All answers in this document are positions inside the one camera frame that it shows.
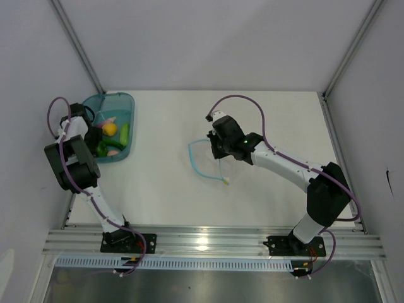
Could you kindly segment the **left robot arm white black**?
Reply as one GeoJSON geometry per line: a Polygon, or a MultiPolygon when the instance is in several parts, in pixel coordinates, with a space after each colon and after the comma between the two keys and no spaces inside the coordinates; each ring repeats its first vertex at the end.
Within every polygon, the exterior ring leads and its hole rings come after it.
{"type": "Polygon", "coordinates": [[[98,184],[100,170],[96,157],[102,147],[102,131],[92,125],[83,104],[67,104],[56,132],[55,142],[44,148],[45,155],[60,187],[83,198],[102,226],[103,253],[143,253],[146,244],[142,235],[131,228],[124,215],[115,210],[98,184]]]}

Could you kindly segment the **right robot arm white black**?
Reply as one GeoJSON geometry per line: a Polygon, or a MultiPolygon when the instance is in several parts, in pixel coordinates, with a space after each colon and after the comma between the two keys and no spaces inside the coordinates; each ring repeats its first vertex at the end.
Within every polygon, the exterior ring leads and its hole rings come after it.
{"type": "Polygon", "coordinates": [[[212,125],[207,137],[215,159],[232,156],[270,170],[307,194],[306,214],[288,235],[289,249],[294,254],[304,254],[313,238],[330,227],[351,200],[339,165],[301,163],[288,155],[282,156],[279,151],[270,150],[261,135],[244,134],[237,121],[223,112],[216,111],[206,120],[212,125]]]}

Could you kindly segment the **yellow toy lemon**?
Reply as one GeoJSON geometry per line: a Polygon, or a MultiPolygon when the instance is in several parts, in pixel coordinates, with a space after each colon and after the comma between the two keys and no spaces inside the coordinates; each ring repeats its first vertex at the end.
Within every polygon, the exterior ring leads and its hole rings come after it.
{"type": "Polygon", "coordinates": [[[102,131],[104,135],[112,137],[118,132],[118,127],[115,123],[109,123],[103,126],[102,131]]]}

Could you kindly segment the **clear zip top bag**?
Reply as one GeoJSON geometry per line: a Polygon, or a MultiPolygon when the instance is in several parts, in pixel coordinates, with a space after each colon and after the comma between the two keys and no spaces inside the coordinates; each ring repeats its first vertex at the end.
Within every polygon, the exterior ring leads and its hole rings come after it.
{"type": "Polygon", "coordinates": [[[221,182],[226,186],[235,181],[235,161],[229,157],[215,159],[208,139],[190,142],[187,150],[191,167],[200,177],[221,182]]]}

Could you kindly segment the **light green toy cucumber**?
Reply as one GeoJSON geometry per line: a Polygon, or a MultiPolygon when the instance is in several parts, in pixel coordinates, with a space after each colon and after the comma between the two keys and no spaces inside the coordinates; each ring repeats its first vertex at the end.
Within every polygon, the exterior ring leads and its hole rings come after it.
{"type": "Polygon", "coordinates": [[[127,146],[130,139],[130,123],[124,123],[121,127],[119,142],[122,146],[127,146]]]}

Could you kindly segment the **green toy bell pepper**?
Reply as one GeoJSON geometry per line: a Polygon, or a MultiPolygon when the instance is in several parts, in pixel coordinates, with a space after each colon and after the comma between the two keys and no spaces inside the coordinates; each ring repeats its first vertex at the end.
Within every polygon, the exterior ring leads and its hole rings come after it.
{"type": "Polygon", "coordinates": [[[104,141],[100,141],[96,147],[97,157],[106,157],[108,154],[108,147],[104,141]]]}

